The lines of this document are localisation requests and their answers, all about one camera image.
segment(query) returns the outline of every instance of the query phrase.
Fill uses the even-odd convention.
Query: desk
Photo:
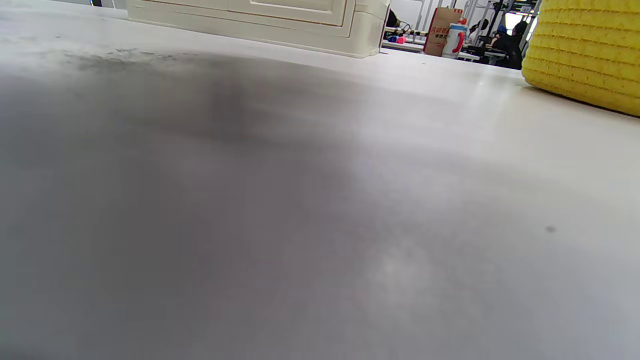
[[[0,15],[0,359],[640,358],[636,119],[464,61]]]
[[[424,48],[424,44],[413,44],[410,42],[405,42],[404,44],[398,44],[397,42],[382,40],[382,47],[387,49],[408,51],[410,53],[419,53]]]
[[[495,63],[498,62],[498,59],[503,59],[507,57],[504,53],[495,53],[492,51],[485,51],[484,55],[489,57],[489,65],[495,65]]]

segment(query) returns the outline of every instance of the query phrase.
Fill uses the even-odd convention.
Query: person
[[[522,53],[520,52],[520,41],[518,39],[521,40],[522,35],[520,35],[519,38],[510,36],[507,35],[507,29],[504,26],[498,28],[498,31],[491,41],[491,47],[504,51],[507,54],[507,58],[498,60],[498,62],[496,62],[497,66],[516,70],[522,69]]]
[[[389,9],[389,16],[387,17],[387,27],[388,28],[399,28],[400,20],[396,17],[396,14],[393,10]]]
[[[525,36],[525,31],[527,31],[528,25],[529,23],[523,20],[513,27],[513,31],[511,32],[511,34],[513,37],[513,41],[518,44],[518,47],[520,47],[520,42],[522,41],[522,37]]]

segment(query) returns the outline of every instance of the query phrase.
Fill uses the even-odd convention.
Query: cabinet drawer
[[[228,9],[283,19],[342,25],[347,0],[228,0]]]
[[[227,0],[143,0],[150,3],[164,3],[194,6],[196,8],[227,10]]]

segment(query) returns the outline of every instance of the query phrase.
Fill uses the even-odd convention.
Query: yellow woven object
[[[542,0],[531,85],[640,116],[640,0]]]

